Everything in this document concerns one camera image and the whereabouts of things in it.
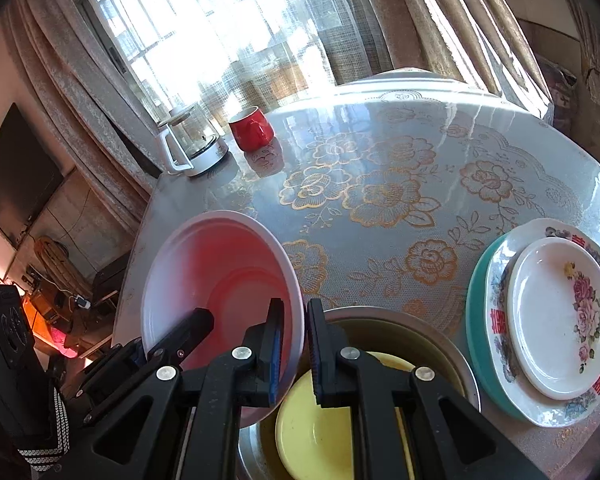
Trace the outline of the beige tied curtain right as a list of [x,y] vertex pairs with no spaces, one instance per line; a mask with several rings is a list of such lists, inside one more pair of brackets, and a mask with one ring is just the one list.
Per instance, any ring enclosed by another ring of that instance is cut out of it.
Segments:
[[580,38],[581,73],[594,104],[600,107],[600,30],[580,0],[566,0]]

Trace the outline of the glass electric kettle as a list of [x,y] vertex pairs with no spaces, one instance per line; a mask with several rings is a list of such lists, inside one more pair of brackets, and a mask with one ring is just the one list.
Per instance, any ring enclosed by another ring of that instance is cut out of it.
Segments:
[[197,103],[170,110],[159,124],[157,143],[166,171],[190,178],[210,170],[228,153],[222,133]]

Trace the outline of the white oval dragon plate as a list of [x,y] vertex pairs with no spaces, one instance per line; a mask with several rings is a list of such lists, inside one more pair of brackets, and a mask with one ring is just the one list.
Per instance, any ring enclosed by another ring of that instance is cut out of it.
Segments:
[[484,388],[509,414],[545,428],[582,422],[600,403],[600,376],[592,387],[573,400],[552,400],[536,390],[515,358],[507,333],[505,292],[516,257],[524,248],[545,237],[570,240],[585,249],[600,267],[600,245],[585,232],[553,219],[535,219],[494,240],[484,252],[484,315],[486,350],[492,370],[483,376]]

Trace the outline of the beige curtain centre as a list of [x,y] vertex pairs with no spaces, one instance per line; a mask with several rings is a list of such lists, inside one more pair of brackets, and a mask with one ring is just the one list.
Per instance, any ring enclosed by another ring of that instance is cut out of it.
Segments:
[[550,89],[505,0],[370,0],[395,68],[463,81],[546,122]]

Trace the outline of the red ceramic mug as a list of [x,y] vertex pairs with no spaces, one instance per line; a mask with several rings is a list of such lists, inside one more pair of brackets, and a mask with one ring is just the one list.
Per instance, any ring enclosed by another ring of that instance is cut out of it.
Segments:
[[228,121],[234,140],[245,153],[264,148],[274,138],[271,124],[257,106],[248,107]]

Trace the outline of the yellow plastic bowl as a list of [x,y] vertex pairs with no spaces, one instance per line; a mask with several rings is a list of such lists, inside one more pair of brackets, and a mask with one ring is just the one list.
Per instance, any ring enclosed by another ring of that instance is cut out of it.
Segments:
[[354,477],[350,410],[318,406],[311,373],[297,379],[280,404],[275,444],[291,478]]

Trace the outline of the teal round plate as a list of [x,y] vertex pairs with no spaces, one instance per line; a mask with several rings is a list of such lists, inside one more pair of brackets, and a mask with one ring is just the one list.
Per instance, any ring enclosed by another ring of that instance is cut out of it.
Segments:
[[484,250],[472,271],[465,301],[465,333],[471,367],[481,390],[504,413],[524,422],[524,416],[508,400],[494,373],[486,326],[483,324],[486,306],[486,270],[494,252],[504,243],[504,240],[506,240],[505,235],[496,238]]

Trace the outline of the white floral small plate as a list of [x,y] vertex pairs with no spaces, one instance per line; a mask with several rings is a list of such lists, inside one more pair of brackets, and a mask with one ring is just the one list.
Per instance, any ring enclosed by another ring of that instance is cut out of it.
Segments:
[[579,245],[547,237],[524,248],[506,320],[524,376],[544,396],[574,399],[600,377],[600,266]]

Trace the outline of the black television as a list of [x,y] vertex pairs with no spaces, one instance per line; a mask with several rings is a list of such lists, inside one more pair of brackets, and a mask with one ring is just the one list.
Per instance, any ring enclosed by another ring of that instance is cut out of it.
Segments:
[[13,248],[63,180],[18,106],[9,107],[0,127],[0,231]]

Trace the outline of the red plastic bowl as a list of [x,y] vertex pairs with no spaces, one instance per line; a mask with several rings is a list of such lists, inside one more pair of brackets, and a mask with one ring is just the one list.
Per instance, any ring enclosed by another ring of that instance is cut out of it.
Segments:
[[209,310],[214,329],[186,356],[186,370],[204,367],[238,347],[249,327],[263,323],[273,298],[283,300],[280,400],[294,383],[304,345],[304,309],[294,268],[275,236],[235,211],[190,219],[162,245],[145,283],[140,319],[151,352],[197,308]]

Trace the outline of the grey curtain left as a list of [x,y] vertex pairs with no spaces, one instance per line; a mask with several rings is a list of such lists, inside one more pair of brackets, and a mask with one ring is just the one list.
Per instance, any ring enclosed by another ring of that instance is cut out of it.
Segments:
[[45,125],[110,214],[136,233],[163,170],[155,121],[73,0],[10,0],[0,24]]

